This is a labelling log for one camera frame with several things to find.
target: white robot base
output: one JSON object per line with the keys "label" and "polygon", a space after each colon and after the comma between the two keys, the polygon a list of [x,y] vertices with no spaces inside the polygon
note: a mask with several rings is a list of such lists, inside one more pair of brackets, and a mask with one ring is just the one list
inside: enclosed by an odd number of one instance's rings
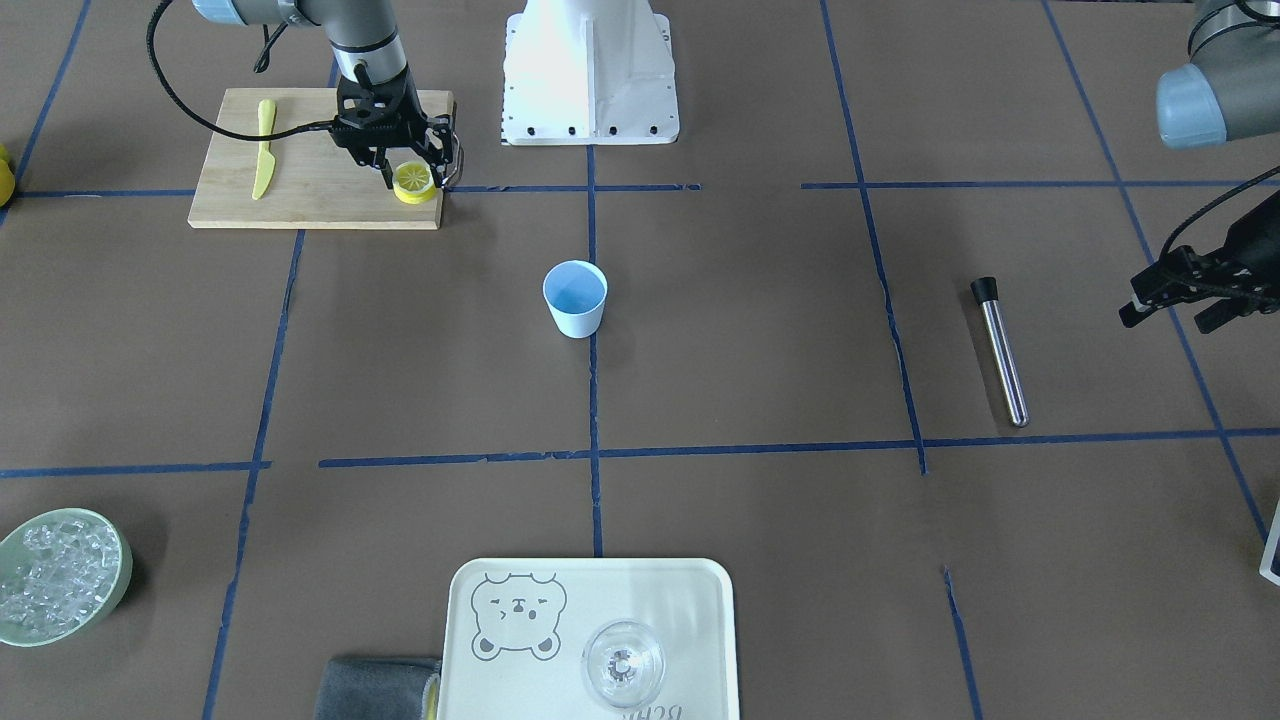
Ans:
{"label": "white robot base", "polygon": [[648,0],[529,0],[507,20],[502,141],[664,145],[680,136],[671,22]]}

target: gray towel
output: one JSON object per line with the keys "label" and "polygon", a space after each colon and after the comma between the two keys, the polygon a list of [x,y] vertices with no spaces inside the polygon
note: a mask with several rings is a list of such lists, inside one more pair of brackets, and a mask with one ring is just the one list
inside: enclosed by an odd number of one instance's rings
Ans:
{"label": "gray towel", "polygon": [[439,674],[440,661],[429,657],[334,657],[324,669],[315,720],[422,720],[426,691]]}

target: robotic arm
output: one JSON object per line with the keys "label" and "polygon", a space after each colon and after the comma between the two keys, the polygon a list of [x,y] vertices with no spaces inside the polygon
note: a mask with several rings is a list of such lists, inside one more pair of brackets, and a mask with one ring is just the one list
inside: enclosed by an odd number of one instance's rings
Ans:
{"label": "robotic arm", "polygon": [[[1222,145],[1280,131],[1280,3],[1197,0],[1190,61],[1160,78],[1160,137],[1174,150]],[[1210,333],[1235,318],[1280,310],[1280,192],[1234,223],[1222,247],[1204,255],[1174,242],[1192,223],[1280,167],[1219,196],[1179,225],[1160,256],[1130,281],[1120,320],[1134,327],[1156,310],[1219,299],[1196,315]]]}
{"label": "robotic arm", "polygon": [[392,187],[389,147],[407,147],[443,187],[461,147],[453,117],[428,117],[404,59],[390,0],[192,0],[206,19],[227,24],[320,27],[342,78],[329,137],[360,167],[380,172]]}

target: blue tape line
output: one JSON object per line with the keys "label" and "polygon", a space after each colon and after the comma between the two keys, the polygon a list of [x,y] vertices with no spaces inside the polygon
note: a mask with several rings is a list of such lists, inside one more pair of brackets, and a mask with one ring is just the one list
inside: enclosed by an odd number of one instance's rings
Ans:
{"label": "blue tape line", "polygon": [[1001,445],[1074,445],[1169,439],[1213,439],[1217,437],[1217,430],[1166,430],[1149,433],[1082,433],[1060,436],[929,438],[924,441],[924,445],[929,447],[991,447]]}
{"label": "blue tape line", "polygon": [[595,264],[595,147],[586,146],[586,259]]}
{"label": "blue tape line", "polygon": [[604,525],[600,509],[600,405],[599,364],[596,363],[596,336],[591,336],[591,547],[596,557],[604,557]]}
{"label": "blue tape line", "polygon": [[178,473],[232,473],[270,468],[270,462],[175,462],[170,465],[90,465],[83,468],[17,468],[0,478],[77,478],[88,475],[165,475]]}
{"label": "blue tape line", "polygon": [[982,720],[982,698],[978,697],[978,680],[973,674],[973,660],[969,657],[969,637],[964,632],[964,618],[956,605],[956,591],[951,583],[951,568],[942,568],[942,582],[947,585],[947,605],[951,607],[951,624],[956,629],[956,643],[960,646],[960,662],[964,664],[964,682],[969,687],[969,703],[973,706],[973,720]]}
{"label": "blue tape line", "polygon": [[[938,188],[1001,188],[1001,187],[1235,187],[1244,181],[890,181],[890,182],[805,182],[800,190],[938,190]],[[1280,186],[1280,181],[1262,184]]]}
{"label": "blue tape line", "polygon": [[[598,398],[593,398],[593,418]],[[1238,428],[1226,430],[1233,437],[1277,437],[1280,428]],[[593,430],[598,436],[598,428]],[[1080,433],[1055,436],[925,438],[927,447],[992,447],[1012,445],[1085,445],[1107,442],[1165,442],[1179,439],[1213,439],[1217,430],[1155,430],[1134,433]],[[709,445],[672,447],[616,447],[599,450],[600,457],[671,457],[703,455],[774,455],[799,452],[863,452],[876,450],[914,450],[913,439],[808,442],[768,445]],[[553,450],[547,452],[493,452],[468,455],[407,455],[389,457],[335,457],[320,461],[320,468],[387,468],[398,465],[457,465],[468,462],[536,462],[548,460],[586,460],[593,450]],[[270,462],[262,462],[262,468]]]}
{"label": "blue tape line", "polygon": [[914,450],[915,441],[808,442],[773,445],[707,445],[686,447],[621,447],[602,450],[600,457],[669,457],[695,455],[772,455],[790,452],[854,452],[865,450]]}
{"label": "blue tape line", "polygon": [[72,55],[76,54],[76,45],[79,42],[81,31],[84,29],[84,18],[88,17],[88,8],[92,0],[84,0],[81,5],[81,14],[76,18],[76,29],[72,31],[72,38],[67,42],[67,51],[63,53],[63,61],[58,65],[58,74],[54,76],[54,85],[49,88],[49,95],[45,97],[45,105],[40,109],[40,115],[36,118],[36,127],[31,129],[31,138],[27,141],[27,146],[22,149],[22,160],[18,161],[18,169],[14,172],[13,177],[17,182],[22,182],[22,177],[27,174],[27,164],[31,163],[31,152],[36,149],[36,141],[40,140],[40,132],[45,129],[45,120],[49,119],[49,109],[54,106],[54,97],[58,96],[58,90],[63,86],[63,78],[67,77],[67,68],[72,64]]}
{"label": "blue tape line", "polygon": [[[1146,237],[1142,236],[1140,229],[1138,232],[1143,246],[1146,246]],[[1231,441],[1228,437],[1226,428],[1222,425],[1222,418],[1219,415],[1217,406],[1213,404],[1213,397],[1208,392],[1208,383],[1204,382],[1204,375],[1201,373],[1199,363],[1196,360],[1192,345],[1187,340],[1187,331],[1183,329],[1183,323],[1178,318],[1176,310],[1170,307],[1169,316],[1174,323],[1174,331],[1178,332],[1178,341],[1183,345],[1183,352],[1187,354],[1187,361],[1190,363],[1192,375],[1196,377],[1196,384],[1199,386],[1201,397],[1204,398],[1204,407],[1208,409],[1208,415],[1213,420],[1213,428],[1217,430],[1219,442],[1222,443],[1222,452],[1226,454],[1226,461],[1231,466],[1231,474],[1235,475],[1235,484],[1240,488],[1240,495],[1244,496],[1244,505],[1249,509],[1249,515],[1253,516],[1253,524],[1257,527],[1258,534],[1262,536],[1262,541],[1266,542],[1267,521],[1262,518],[1262,511],[1258,510],[1258,502],[1253,497],[1253,491],[1249,489],[1249,482],[1244,478],[1244,470],[1240,469],[1240,462],[1235,459],[1235,448],[1231,447]]]}
{"label": "blue tape line", "polygon": [[586,192],[585,184],[460,184],[448,192]]}
{"label": "blue tape line", "polygon": [[[1120,168],[1116,165],[1115,156],[1111,154],[1111,146],[1107,143],[1106,135],[1102,132],[1102,126],[1098,123],[1098,117],[1093,111],[1093,104],[1089,101],[1089,95],[1084,90],[1084,82],[1080,79],[1080,73],[1075,68],[1075,61],[1071,59],[1071,51],[1066,46],[1066,38],[1062,36],[1062,29],[1057,26],[1057,18],[1053,17],[1053,9],[1050,8],[1048,0],[1041,0],[1041,8],[1044,9],[1044,17],[1048,18],[1048,24],[1053,29],[1053,37],[1057,38],[1057,45],[1062,51],[1062,58],[1066,60],[1066,67],[1071,72],[1071,81],[1075,82],[1075,90],[1080,94],[1080,101],[1084,102],[1084,109],[1089,115],[1089,122],[1093,124],[1093,132],[1098,136],[1098,143],[1102,146],[1102,155],[1107,159],[1107,165],[1111,168],[1111,174],[1115,177],[1116,183],[1119,183],[1120,196],[1124,199],[1125,210],[1129,213],[1129,222],[1133,223],[1133,229],[1138,234],[1138,242],[1142,245],[1142,252],[1147,258],[1147,263],[1155,263],[1156,258],[1151,252],[1151,246],[1147,243],[1147,234],[1142,229],[1142,222],[1138,220],[1138,213],[1133,208],[1133,201],[1129,199],[1129,191],[1125,188],[1120,178]],[[1196,360],[1196,352],[1192,350],[1190,342],[1187,340],[1187,332],[1183,329],[1183,323],[1174,309],[1169,310],[1169,316],[1174,323],[1174,329],[1178,332],[1178,341],[1183,345],[1183,352],[1187,355],[1187,361],[1190,364],[1192,374],[1196,377],[1196,384],[1199,386],[1201,397],[1204,400],[1204,407],[1208,410],[1210,418],[1213,420],[1213,428],[1217,430],[1219,439],[1222,443],[1222,452],[1226,454],[1228,462],[1231,465],[1231,473],[1235,475],[1235,483],[1240,488],[1240,493],[1244,496],[1244,503],[1249,509],[1249,514],[1253,516],[1253,523],[1257,525],[1258,533],[1262,539],[1266,541],[1267,529],[1266,521],[1262,519],[1262,512],[1258,511],[1258,503],[1253,498],[1253,492],[1249,489],[1249,483],[1244,478],[1244,471],[1240,470],[1240,464],[1235,459],[1235,450],[1231,447],[1231,441],[1226,434],[1226,428],[1222,425],[1222,419],[1217,413],[1217,406],[1213,404],[1213,396],[1210,393],[1208,384],[1204,382],[1204,375],[1201,373],[1199,363]]]}
{"label": "blue tape line", "polygon": [[160,188],[160,190],[33,190],[18,192],[23,199],[49,199],[49,197],[191,197],[196,195],[195,188]]}
{"label": "blue tape line", "polygon": [[906,416],[911,421],[911,437],[915,438],[915,451],[920,461],[920,474],[929,473],[929,462],[924,454],[924,438],[920,436],[920,420],[915,411],[915,400],[911,396],[911,377],[906,370],[906,354],[902,350],[902,338],[897,332],[897,320],[893,316],[893,296],[888,287],[888,275],[884,272],[884,258],[881,254],[879,234],[876,232],[876,217],[872,213],[872,197],[867,191],[867,176],[863,173],[863,156],[858,150],[858,135],[854,132],[854,117],[849,110],[849,96],[845,92],[845,74],[840,69],[840,55],[836,53],[836,36],[831,31],[831,14],[827,10],[827,0],[822,4],[822,23],[827,31],[827,49],[831,51],[831,67],[836,73],[836,90],[840,91],[840,106],[845,114],[845,129],[849,133],[849,150],[854,158],[854,172],[858,176],[859,195],[863,199],[863,214],[867,217],[867,234],[872,243],[872,256],[876,260],[876,275],[879,278],[881,290],[884,291],[884,315],[888,319],[890,337],[893,340],[893,350],[897,352],[897,369],[902,378],[902,398],[906,404]]}
{"label": "blue tape line", "polygon": [[541,460],[581,460],[588,450],[553,450],[549,452],[481,452],[471,455],[403,455],[392,457],[333,457],[321,460],[320,468],[396,468],[402,465],[466,465],[470,462],[538,462]]}
{"label": "blue tape line", "polygon": [[1277,437],[1280,428],[1239,428],[1226,430],[1228,437]]}
{"label": "blue tape line", "polygon": [[[1235,187],[1247,181],[1206,181],[1206,179],[1190,179],[1190,181],[1121,181],[1120,184],[1125,187]],[[1262,186],[1280,186],[1280,181],[1268,179],[1262,181],[1258,184]]]}
{"label": "blue tape line", "polygon": [[[271,366],[266,374],[266,389],[262,393],[262,415],[257,425],[257,438],[253,441],[253,461],[262,460],[262,450],[266,446],[266,428],[271,423],[271,404],[275,400],[275,382],[280,375],[280,357],[284,356],[284,338],[289,332],[289,300],[293,297],[293,283],[298,279],[298,261],[302,258],[302,245],[306,241],[307,231],[298,231],[293,241],[293,258],[289,260],[289,277],[284,284],[284,301],[280,304],[280,320],[275,328],[275,348],[271,351]],[[209,669],[209,689],[205,692],[205,710],[202,719],[212,720],[214,703],[218,700],[218,684],[221,682],[223,659],[227,655],[227,638],[232,626],[232,612],[236,609],[236,591],[239,588],[241,568],[244,562],[244,546],[248,541],[250,507],[257,493],[259,468],[248,473],[244,483],[244,503],[241,506],[239,532],[236,537],[236,571],[232,582],[227,584],[227,596],[223,600],[221,624],[218,626],[218,644],[214,646],[214,661]]]}
{"label": "blue tape line", "polygon": [[[594,265],[595,258],[595,147],[586,146],[586,256]],[[604,557],[604,525],[600,509],[600,405],[599,405],[599,340],[591,333],[591,359],[588,373],[588,413],[590,418],[591,457],[591,548],[595,557]]]}
{"label": "blue tape line", "polygon": [[686,190],[701,190],[700,184],[595,184],[589,183],[596,192],[682,192]]}

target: green bowl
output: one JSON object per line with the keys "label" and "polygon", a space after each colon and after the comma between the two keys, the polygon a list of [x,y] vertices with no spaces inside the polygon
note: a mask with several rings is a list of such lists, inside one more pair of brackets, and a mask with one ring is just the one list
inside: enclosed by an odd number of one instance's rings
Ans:
{"label": "green bowl", "polygon": [[0,541],[0,578],[8,577],[9,573],[19,564],[33,560],[35,552],[27,548],[27,546],[22,542],[22,536],[27,528],[77,519],[92,525],[105,525],[110,528],[119,542],[120,561],[115,568],[115,575],[111,579],[111,589],[108,592],[106,600],[99,603],[97,607],[95,607],[92,612],[90,612],[88,618],[86,618],[81,624],[70,628],[60,635],[49,638],[32,639],[31,633],[23,630],[20,625],[6,623],[0,619],[0,642],[15,647],[38,647],[58,642],[100,623],[102,618],[106,618],[111,610],[115,609],[115,605],[120,602],[120,598],[124,597],[124,591],[129,587],[129,575],[133,573],[133,553],[129,551],[129,543],[125,542],[119,528],[111,524],[110,520],[97,512],[93,512],[92,510],[83,510],[79,507],[64,507],[61,510],[50,510],[44,515],[37,515],[36,518],[32,518],[19,525],[18,529],[9,533],[8,537]]}

